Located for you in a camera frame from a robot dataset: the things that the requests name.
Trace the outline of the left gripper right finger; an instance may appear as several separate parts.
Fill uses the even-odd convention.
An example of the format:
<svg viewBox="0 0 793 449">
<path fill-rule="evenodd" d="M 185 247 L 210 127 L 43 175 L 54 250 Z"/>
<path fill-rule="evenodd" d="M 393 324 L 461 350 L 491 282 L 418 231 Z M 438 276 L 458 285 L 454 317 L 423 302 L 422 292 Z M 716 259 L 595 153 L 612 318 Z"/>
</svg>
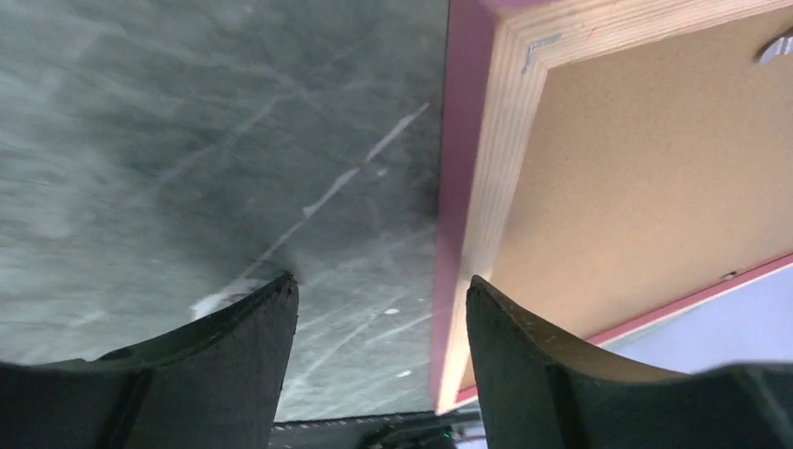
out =
<svg viewBox="0 0 793 449">
<path fill-rule="evenodd" d="M 527 311 L 480 276 L 469 348 L 491 448 L 788 448 L 792 368 L 697 374 L 610 353 Z"/>
</svg>

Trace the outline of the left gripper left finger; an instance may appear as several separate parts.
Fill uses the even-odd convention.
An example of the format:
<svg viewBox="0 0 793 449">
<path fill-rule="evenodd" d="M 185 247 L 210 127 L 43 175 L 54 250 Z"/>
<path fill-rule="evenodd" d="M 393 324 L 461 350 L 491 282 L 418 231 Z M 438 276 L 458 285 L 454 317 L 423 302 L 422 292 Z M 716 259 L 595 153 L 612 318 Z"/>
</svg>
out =
<svg viewBox="0 0 793 449">
<path fill-rule="evenodd" d="M 96 360 L 1 366 L 5 448 L 265 448 L 298 318 L 290 274 Z"/>
</svg>

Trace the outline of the pink photo frame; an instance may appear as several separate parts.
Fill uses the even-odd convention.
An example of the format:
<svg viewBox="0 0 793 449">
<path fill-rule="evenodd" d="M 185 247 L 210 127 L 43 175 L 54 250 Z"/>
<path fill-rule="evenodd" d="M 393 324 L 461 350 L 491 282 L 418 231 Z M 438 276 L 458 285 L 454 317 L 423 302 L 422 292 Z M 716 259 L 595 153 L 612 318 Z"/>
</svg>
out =
<svg viewBox="0 0 793 449">
<path fill-rule="evenodd" d="M 792 264 L 788 1 L 453 1 L 430 389 L 480 276 L 595 344 Z"/>
</svg>

